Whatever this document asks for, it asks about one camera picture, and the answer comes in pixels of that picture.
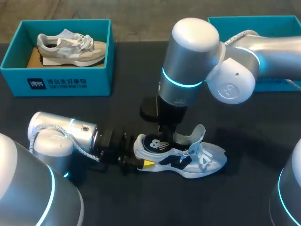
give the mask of beige sneaker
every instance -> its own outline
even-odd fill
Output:
[[[43,56],[43,65],[90,66],[103,60],[106,52],[106,43],[93,41],[89,35],[72,33],[66,29],[57,36],[39,34],[37,43]]]

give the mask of shoe box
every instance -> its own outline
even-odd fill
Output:
[[[209,17],[220,34],[220,41],[227,41],[233,35],[245,30],[254,30],[260,36],[288,37],[301,35],[301,24],[296,16],[220,16]],[[301,86],[301,81],[294,81]],[[258,79],[255,92],[299,91],[283,79]]]
[[[64,29],[106,42],[105,59],[91,67],[43,66],[37,36],[55,36]],[[15,97],[109,96],[113,61],[110,20],[28,20],[19,24],[0,70]]]

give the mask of white cable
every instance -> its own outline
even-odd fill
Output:
[[[291,84],[292,86],[294,86],[297,90],[301,91],[301,86],[297,85],[295,82],[293,82],[290,79],[286,79],[285,80],[287,83]]]
[[[238,33],[237,35],[234,35],[233,37],[231,37],[229,40],[227,40],[225,42],[225,45],[229,45],[231,44],[232,42],[236,41],[237,39],[240,39],[241,37],[243,36],[246,36],[248,34],[252,34],[252,35],[256,35],[256,36],[259,36],[259,34],[255,31],[252,31],[252,30],[246,30],[246,31],[243,31],[241,33]]]
[[[71,140],[71,142],[73,143],[74,147],[75,147],[80,153],[82,153],[84,156],[86,156],[86,157],[88,157],[88,158],[90,158],[90,159],[93,159],[93,160],[99,162],[99,158],[98,158],[98,157],[96,157],[95,155],[91,155],[91,154],[89,154],[88,152],[85,152],[85,151],[84,151],[84,150],[83,150],[83,149],[75,142],[75,140],[70,136],[70,134],[67,133],[67,131],[66,131],[64,128],[62,128],[62,127],[60,127],[60,126],[58,126],[58,125],[55,125],[55,124],[44,124],[44,125],[40,125],[40,126],[38,126],[38,127],[36,128],[37,130],[34,132],[34,134],[32,135],[32,138],[30,139],[29,151],[30,151],[31,153],[33,153],[33,145],[34,145],[34,141],[35,141],[35,139],[36,139],[37,134],[38,134],[41,130],[43,130],[43,129],[45,129],[45,128],[49,128],[49,127],[55,128],[56,130],[58,130],[58,131],[60,131],[61,133],[63,133],[63,134],[65,135],[66,138],[68,138],[69,140]]]

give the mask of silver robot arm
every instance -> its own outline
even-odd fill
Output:
[[[173,106],[189,106],[206,81],[216,99],[239,104],[252,95],[260,77],[300,80],[300,61],[301,37],[266,38],[250,32],[222,43],[211,24],[186,18],[173,28],[159,96]]]

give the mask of black table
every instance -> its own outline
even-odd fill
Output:
[[[157,93],[166,42],[116,43],[110,97],[14,98],[0,76],[0,132],[27,147],[28,123],[45,111],[97,123],[124,125],[154,133],[157,125],[139,117],[144,96]],[[7,45],[0,45],[3,58]],[[269,195],[291,151],[301,138],[298,92],[255,93],[240,105],[215,100],[203,86],[178,132],[206,127],[206,142],[227,151],[223,170],[199,179],[172,172],[129,174],[110,166],[105,174],[73,163],[70,180],[85,203],[84,226],[96,225],[270,225]]]

